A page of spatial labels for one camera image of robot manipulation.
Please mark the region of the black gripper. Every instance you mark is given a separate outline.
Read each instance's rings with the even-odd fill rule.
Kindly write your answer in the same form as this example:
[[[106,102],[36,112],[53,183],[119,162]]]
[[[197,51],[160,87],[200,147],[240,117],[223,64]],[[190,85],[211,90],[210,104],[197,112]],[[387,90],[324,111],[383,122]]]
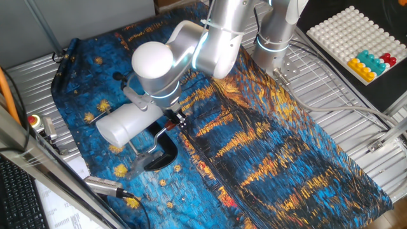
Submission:
[[[177,123],[179,128],[184,128],[186,126],[186,115],[181,109],[177,111],[166,109],[165,116],[167,117],[167,125],[175,125]]]

